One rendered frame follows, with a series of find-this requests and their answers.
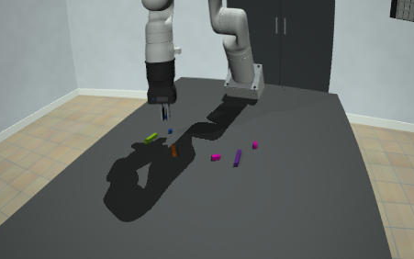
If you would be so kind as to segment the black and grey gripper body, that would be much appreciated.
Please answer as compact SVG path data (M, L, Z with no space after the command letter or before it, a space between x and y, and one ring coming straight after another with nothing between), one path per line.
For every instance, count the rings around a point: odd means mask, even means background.
M180 54L181 48L174 47L173 41L146 43L146 74L148 80L148 104L173 104L177 99L174 55Z

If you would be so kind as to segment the lime green rod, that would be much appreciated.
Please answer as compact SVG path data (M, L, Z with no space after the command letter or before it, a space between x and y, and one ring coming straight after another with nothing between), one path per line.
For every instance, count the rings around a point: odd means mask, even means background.
M144 143L148 144L150 141L154 140L157 137L158 137L157 133L153 133L150 137L148 137L147 139L144 140Z

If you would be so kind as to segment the purple rod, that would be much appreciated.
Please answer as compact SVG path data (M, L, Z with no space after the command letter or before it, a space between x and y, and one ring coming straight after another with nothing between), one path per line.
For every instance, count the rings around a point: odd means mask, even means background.
M237 154L236 154L235 161L234 161L234 166L239 165L240 157L241 157L241 150L237 150Z

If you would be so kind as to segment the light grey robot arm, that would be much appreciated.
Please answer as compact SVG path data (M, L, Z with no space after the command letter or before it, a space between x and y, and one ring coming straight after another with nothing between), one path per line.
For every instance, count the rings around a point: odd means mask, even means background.
M174 0L141 0L149 10L145 28L146 43L173 40ZM208 0L211 27L218 34L227 35L223 47L233 80L248 84L255 77L246 13L238 8L224 8L222 0ZM232 35L232 36L230 36Z

